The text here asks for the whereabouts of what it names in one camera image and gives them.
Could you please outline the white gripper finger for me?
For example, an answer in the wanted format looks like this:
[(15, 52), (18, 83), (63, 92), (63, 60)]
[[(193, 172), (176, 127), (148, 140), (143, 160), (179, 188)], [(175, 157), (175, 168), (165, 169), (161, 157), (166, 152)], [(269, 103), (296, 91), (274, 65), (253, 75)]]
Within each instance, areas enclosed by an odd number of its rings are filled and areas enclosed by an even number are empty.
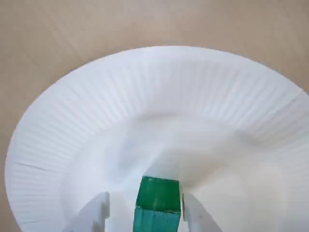
[(191, 193), (183, 193), (183, 220), (190, 232), (222, 232), (203, 204)]
[(65, 232), (104, 232), (110, 216), (110, 194), (102, 192), (90, 200), (65, 227)]

